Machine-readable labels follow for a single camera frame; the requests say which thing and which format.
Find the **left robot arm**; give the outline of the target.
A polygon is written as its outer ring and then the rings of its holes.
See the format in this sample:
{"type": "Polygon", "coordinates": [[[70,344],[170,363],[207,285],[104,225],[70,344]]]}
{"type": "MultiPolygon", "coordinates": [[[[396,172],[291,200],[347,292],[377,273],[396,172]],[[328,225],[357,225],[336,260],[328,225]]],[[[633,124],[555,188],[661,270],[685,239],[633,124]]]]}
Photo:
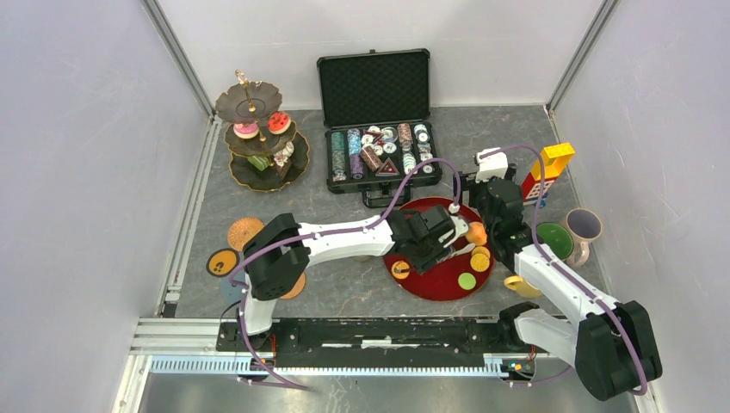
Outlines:
{"type": "Polygon", "coordinates": [[[301,274],[323,262],[355,256],[403,256],[419,273],[454,254],[468,222],[437,205],[424,212],[388,209],[369,219],[338,224],[299,223],[290,213],[273,219],[246,244],[237,271],[245,273],[237,338],[249,350],[270,339],[277,300],[301,274]]]}

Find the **red frosted donut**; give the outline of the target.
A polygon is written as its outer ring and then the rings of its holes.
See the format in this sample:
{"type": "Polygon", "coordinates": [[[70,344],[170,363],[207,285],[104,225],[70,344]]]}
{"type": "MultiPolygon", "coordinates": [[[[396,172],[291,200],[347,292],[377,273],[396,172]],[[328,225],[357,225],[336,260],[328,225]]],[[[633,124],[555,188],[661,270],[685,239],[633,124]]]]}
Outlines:
{"type": "Polygon", "coordinates": [[[267,121],[267,128],[273,135],[285,133],[292,124],[291,116],[283,111],[274,112],[267,121]]]}

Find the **white rectangular pastry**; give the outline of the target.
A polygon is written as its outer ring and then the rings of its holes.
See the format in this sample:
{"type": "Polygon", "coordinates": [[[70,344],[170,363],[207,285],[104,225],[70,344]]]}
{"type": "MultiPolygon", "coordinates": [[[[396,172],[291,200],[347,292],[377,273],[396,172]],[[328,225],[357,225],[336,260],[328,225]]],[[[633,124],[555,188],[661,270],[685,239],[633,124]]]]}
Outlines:
{"type": "Polygon", "coordinates": [[[264,171],[271,165],[271,161],[265,156],[247,157],[247,161],[259,171],[264,171]]]}

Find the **chocolate cake slice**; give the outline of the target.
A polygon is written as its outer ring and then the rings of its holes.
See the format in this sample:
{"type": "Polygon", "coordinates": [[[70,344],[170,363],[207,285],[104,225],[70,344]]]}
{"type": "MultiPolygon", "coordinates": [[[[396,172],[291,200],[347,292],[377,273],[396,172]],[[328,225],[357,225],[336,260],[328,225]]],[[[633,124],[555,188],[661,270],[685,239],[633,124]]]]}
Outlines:
{"type": "Polygon", "coordinates": [[[277,158],[275,160],[275,170],[277,175],[284,180],[291,169],[292,161],[289,157],[277,158]]]}

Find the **white striped donut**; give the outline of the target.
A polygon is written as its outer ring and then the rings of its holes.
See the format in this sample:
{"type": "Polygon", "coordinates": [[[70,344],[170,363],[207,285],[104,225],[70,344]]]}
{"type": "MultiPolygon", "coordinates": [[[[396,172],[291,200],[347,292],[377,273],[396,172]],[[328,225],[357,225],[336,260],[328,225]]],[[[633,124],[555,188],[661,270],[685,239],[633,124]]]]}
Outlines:
{"type": "Polygon", "coordinates": [[[283,165],[289,158],[294,154],[294,143],[292,141],[287,142],[284,147],[275,154],[275,161],[283,165]]]}

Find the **pink frosted donut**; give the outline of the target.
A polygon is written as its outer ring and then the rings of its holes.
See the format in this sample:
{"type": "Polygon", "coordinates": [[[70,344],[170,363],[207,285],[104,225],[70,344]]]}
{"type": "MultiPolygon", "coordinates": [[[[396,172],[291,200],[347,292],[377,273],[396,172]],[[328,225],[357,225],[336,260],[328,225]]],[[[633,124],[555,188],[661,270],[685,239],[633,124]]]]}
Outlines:
{"type": "Polygon", "coordinates": [[[259,126],[257,123],[236,123],[233,132],[240,139],[253,139],[259,134],[259,126]]]}

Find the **orange peach bun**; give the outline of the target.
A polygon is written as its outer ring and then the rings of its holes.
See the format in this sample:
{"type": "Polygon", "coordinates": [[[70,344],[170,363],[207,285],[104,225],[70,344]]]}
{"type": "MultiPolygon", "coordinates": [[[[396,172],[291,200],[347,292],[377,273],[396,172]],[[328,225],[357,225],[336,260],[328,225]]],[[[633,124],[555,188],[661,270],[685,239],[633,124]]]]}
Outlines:
{"type": "Polygon", "coordinates": [[[487,244],[487,234],[484,225],[481,222],[470,222],[465,239],[475,246],[484,246],[487,244]]]}

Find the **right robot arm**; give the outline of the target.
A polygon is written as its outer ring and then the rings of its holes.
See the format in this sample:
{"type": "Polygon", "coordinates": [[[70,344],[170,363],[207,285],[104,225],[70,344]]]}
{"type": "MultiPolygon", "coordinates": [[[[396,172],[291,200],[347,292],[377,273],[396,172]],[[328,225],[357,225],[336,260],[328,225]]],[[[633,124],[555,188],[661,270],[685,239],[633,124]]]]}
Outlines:
{"type": "Polygon", "coordinates": [[[584,388],[606,401],[624,392],[643,394],[664,369],[648,311],[622,303],[569,268],[536,236],[523,216],[522,190],[512,176],[483,182],[475,174],[454,179],[454,194],[479,214],[492,256],[539,290],[561,312],[554,317],[527,302],[498,316],[499,344],[518,351],[534,345],[572,367],[584,388]]]}

